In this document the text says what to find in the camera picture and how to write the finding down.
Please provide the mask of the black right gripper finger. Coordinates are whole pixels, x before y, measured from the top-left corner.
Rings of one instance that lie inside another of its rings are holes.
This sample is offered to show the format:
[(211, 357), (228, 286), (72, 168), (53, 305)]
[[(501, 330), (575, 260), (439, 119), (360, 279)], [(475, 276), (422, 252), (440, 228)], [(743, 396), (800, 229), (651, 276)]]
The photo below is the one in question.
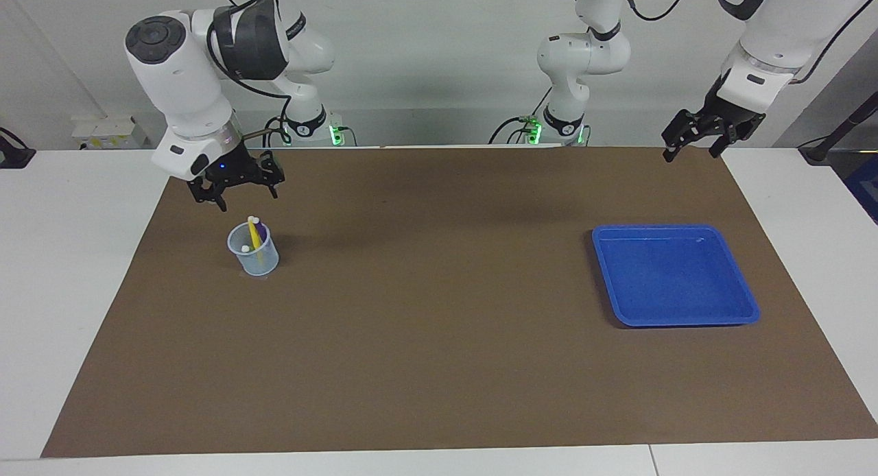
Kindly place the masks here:
[(197, 203), (216, 204), (221, 211), (228, 211), (228, 205), (223, 198), (226, 185), (223, 182), (213, 182), (206, 178), (194, 178), (187, 182), (189, 191)]
[(274, 199), (278, 198), (276, 186), (285, 182), (285, 171), (272, 150), (262, 151), (255, 158), (254, 185), (266, 187)]

